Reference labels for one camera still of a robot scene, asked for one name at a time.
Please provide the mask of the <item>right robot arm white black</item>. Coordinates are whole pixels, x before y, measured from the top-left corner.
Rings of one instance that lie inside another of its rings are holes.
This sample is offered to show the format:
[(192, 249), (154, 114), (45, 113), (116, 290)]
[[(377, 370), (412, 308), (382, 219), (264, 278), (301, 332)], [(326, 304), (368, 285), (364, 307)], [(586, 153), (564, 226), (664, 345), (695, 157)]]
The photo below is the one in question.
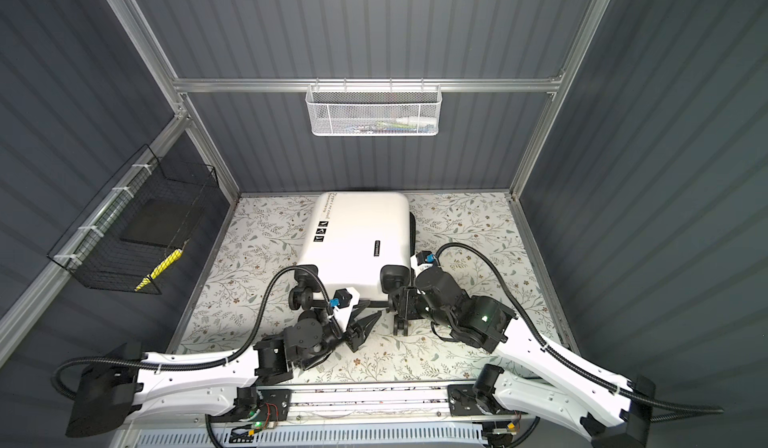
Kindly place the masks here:
[(620, 392), (651, 395), (652, 382), (611, 374), (548, 338), (537, 340), (521, 310), (468, 295), (437, 266), (417, 275), (411, 287), (388, 270), (382, 270), (381, 282), (397, 313), (414, 311), (449, 327), (458, 342), (539, 376), (530, 381), (499, 365), (485, 365), (472, 387), (473, 401), (483, 412), (525, 412), (574, 431), (594, 447), (646, 445), (652, 410)]

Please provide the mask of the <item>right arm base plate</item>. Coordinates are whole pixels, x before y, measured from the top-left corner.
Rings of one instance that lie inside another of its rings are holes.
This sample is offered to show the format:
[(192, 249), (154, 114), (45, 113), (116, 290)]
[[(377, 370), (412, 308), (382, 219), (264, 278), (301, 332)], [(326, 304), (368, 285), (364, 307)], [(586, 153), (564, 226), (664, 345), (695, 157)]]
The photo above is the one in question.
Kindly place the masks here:
[(508, 410), (500, 406), (491, 407), (479, 401), (475, 395), (472, 383), (449, 384), (446, 388), (449, 411), (453, 417), (469, 416), (505, 416), (522, 415), (520, 411)]

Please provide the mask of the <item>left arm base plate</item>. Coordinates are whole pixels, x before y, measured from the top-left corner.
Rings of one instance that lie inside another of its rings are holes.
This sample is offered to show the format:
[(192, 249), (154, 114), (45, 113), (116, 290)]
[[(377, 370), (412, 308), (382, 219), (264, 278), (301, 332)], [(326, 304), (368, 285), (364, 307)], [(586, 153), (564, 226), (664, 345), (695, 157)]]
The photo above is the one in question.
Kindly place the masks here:
[(291, 397), (289, 389), (238, 388), (228, 416), (243, 423), (285, 421)]

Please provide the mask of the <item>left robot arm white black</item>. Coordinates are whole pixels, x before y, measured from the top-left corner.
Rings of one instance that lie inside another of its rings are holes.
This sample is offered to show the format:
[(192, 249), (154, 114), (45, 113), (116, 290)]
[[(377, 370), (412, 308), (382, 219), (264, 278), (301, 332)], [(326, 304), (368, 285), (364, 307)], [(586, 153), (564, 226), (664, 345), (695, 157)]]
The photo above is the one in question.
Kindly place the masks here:
[(277, 335), (224, 352), (170, 355), (144, 352), (126, 343), (105, 357), (63, 363), (52, 384), (73, 402), (65, 430), (68, 438), (111, 432), (127, 421), (153, 415), (206, 415), (248, 422), (265, 415), (257, 393), (293, 379), (323, 363), (337, 347), (355, 351), (367, 340), (381, 315), (340, 310), (337, 319), (319, 311), (303, 313)]

